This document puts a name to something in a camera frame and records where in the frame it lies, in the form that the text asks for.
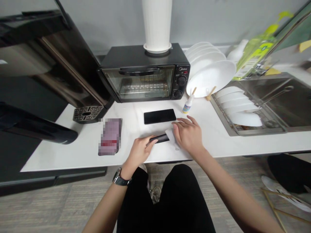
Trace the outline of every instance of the person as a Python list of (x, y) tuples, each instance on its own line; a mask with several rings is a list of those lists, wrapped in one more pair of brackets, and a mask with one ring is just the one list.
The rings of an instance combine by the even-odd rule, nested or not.
[[(197, 121), (178, 118), (174, 135), (209, 177), (243, 232), (283, 232), (278, 223), (209, 154), (202, 144)], [(153, 204), (147, 189), (148, 174), (139, 165), (148, 158), (156, 140), (135, 139), (120, 177), (128, 186), (112, 183), (83, 232), (215, 232), (199, 184), (190, 167), (174, 166), (166, 177), (160, 200)]]

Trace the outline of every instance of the toaster oven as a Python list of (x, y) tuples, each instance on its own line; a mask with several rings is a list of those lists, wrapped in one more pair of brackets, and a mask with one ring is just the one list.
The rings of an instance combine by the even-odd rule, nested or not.
[(162, 54), (151, 54), (142, 45), (112, 47), (98, 69), (118, 103), (181, 99), (189, 72), (178, 43)]

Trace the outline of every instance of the white cloth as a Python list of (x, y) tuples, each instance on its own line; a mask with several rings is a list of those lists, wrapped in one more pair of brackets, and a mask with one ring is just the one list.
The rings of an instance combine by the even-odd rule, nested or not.
[(175, 150), (180, 150), (180, 146), (178, 145), (175, 135), (174, 135), (174, 130), (173, 128), (167, 129), (165, 131), (167, 137), (169, 138), (170, 143), (172, 143), (175, 147)]

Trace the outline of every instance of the green dish soap bottle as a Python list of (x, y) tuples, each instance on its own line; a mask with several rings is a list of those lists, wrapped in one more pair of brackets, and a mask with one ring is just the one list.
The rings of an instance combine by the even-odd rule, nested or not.
[(284, 17), (292, 18), (294, 15), (289, 11), (283, 11), (279, 14), (279, 19), (275, 24), (270, 25), (266, 31), (252, 38), (244, 49), (244, 54), (236, 65), (236, 74), (233, 80), (243, 80), (249, 75), (258, 62), (267, 54), (276, 42), (273, 34), (279, 27), (279, 22)]

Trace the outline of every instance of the human arm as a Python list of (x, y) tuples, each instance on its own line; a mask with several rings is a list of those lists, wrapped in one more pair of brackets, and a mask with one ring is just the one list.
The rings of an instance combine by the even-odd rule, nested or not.
[[(154, 136), (135, 139), (130, 155), (122, 166), (121, 178), (131, 179), (138, 166), (146, 161), (153, 145), (158, 141), (153, 140), (149, 143), (152, 137)], [(85, 225), (83, 232), (113, 232), (126, 190), (127, 186), (112, 183)]]
[(283, 233), (269, 213), (203, 147), (201, 128), (194, 118), (187, 117), (192, 122), (183, 118), (173, 122), (176, 141), (205, 171), (243, 232)]

